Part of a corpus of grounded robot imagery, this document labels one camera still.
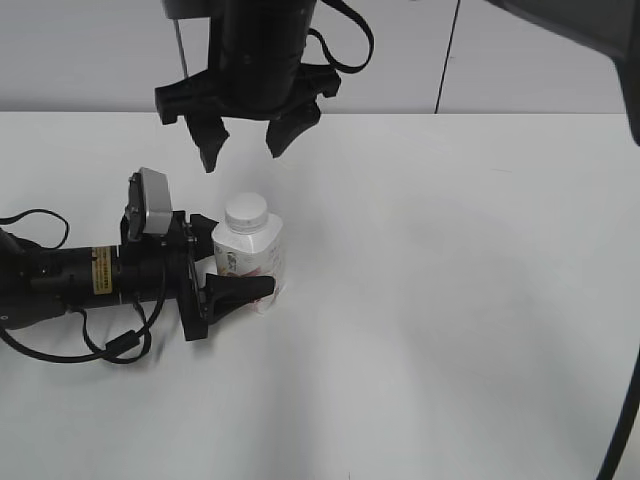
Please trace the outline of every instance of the bottle label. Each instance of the bottle label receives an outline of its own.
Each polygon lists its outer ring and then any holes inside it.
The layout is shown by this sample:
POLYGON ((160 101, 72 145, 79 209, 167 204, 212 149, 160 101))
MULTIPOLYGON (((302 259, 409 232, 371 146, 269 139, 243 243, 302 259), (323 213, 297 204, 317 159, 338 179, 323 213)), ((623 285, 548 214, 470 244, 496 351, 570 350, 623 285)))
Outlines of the bottle label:
POLYGON ((225 277, 274 277, 276 280, 274 294, 254 302, 254 310, 262 312, 273 303, 280 292, 284 273, 280 235, 269 248, 259 253, 240 252, 218 243, 215 244, 214 252, 218 275, 225 277))

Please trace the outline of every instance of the black strap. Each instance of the black strap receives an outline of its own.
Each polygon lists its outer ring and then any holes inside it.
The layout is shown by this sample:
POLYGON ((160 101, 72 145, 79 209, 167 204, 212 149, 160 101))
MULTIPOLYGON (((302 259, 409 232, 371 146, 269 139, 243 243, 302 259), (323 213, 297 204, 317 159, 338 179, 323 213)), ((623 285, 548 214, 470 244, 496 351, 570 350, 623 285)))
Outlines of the black strap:
POLYGON ((618 418, 618 424, 613 432, 613 438, 609 444, 609 449, 600 467, 600 473, 596 480, 611 480, 618 464, 624 453, 624 449, 627 446, 631 431, 633 430, 633 423, 638 414, 638 406, 640 405, 640 351, 636 359, 636 365, 631 375, 631 382, 627 390, 624 402, 622 404, 622 410, 620 417, 618 418))
POLYGON ((58 248, 63 246, 67 241, 67 238, 69 237, 69 230, 71 229, 71 227, 69 227, 69 222, 67 222, 67 220, 62 215, 57 214, 56 212, 52 212, 51 210, 46 210, 44 208, 33 208, 31 210, 27 210, 25 212, 19 213, 18 215, 14 215, 13 217, 0 217, 0 225, 12 225, 14 223, 19 222, 27 215, 33 215, 34 213, 42 213, 44 215, 49 215, 51 217, 57 218, 62 223, 64 223, 64 235, 62 236, 62 240, 60 240, 60 243, 58 243, 55 247, 42 247, 42 248, 44 250, 57 250, 58 248))
POLYGON ((342 0, 322 0, 322 2, 324 2, 334 10, 342 13, 350 20, 354 21, 356 25, 358 25, 362 29, 364 34, 367 36, 367 40, 369 41, 369 55, 367 56, 367 60, 362 65, 358 65, 355 67, 351 65, 345 65, 344 63, 336 60, 336 58, 331 54, 331 51, 327 46, 327 42, 325 42, 324 37, 320 34, 320 32, 318 32, 315 28, 310 28, 309 35, 318 39, 320 45, 322 46, 322 53, 324 53, 325 58, 329 62, 329 65, 331 65, 333 68, 342 73, 352 74, 361 72, 371 61, 371 57, 373 56, 373 49, 375 46, 373 32, 371 31, 369 24, 367 24, 367 21, 362 17, 362 15, 360 15, 342 0))

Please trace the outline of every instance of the black cylinder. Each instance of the black cylinder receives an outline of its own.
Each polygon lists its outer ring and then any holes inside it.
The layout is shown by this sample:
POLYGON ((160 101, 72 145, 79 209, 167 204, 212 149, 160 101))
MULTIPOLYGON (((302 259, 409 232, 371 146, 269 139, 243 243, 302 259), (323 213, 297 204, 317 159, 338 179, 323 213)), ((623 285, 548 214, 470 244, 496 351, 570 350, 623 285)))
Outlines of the black cylinder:
POLYGON ((316 0, 227 0, 220 70, 228 95, 253 111, 287 100, 316 0))
POLYGON ((155 299, 162 279, 162 259, 143 257, 123 264, 115 246, 39 252, 33 260, 31 291, 54 294, 67 307, 155 299))

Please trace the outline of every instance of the white bottle cap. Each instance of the white bottle cap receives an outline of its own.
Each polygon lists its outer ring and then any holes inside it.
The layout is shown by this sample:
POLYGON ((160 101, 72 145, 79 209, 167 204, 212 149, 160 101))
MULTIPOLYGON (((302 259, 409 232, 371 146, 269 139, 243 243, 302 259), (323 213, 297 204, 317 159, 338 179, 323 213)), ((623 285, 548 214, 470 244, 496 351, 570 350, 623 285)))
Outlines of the white bottle cap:
POLYGON ((225 222, 233 232, 257 232, 268 220, 267 201, 257 193, 241 193, 225 205, 225 222))

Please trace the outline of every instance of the robotic arm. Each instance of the robotic arm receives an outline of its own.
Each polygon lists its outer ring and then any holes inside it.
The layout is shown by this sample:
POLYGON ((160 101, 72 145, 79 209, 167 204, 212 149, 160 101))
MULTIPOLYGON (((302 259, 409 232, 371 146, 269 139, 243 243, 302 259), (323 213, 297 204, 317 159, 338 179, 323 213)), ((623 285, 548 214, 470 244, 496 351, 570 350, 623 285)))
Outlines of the robotic arm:
POLYGON ((310 28, 316 0, 163 0, 168 18, 209 18, 208 68, 156 89, 163 124, 179 116, 187 122, 207 172, 229 134, 222 117, 267 120, 267 145, 280 156, 301 133, 320 121, 318 95, 333 97, 338 71, 357 73, 373 55, 371 29, 342 0, 321 0, 353 20, 369 40, 369 54, 359 66, 344 65, 331 54, 322 35, 310 28), (328 65, 301 63, 307 36, 318 39, 328 65))
MULTIPOLYGON (((636 143, 640 145, 640 0, 487 0, 526 20, 600 51, 614 61, 636 143)), ((338 62, 322 35, 310 28, 317 0, 163 0, 176 24, 209 18, 208 68, 156 89, 163 124, 186 120, 207 172, 229 134, 223 117, 269 121, 267 145, 280 156, 303 132, 320 121, 318 95, 333 97, 338 72, 364 69, 374 37, 362 16, 343 0, 321 0, 353 20, 369 41, 359 66, 338 62), (301 63, 307 36, 320 41, 327 65, 301 63)))

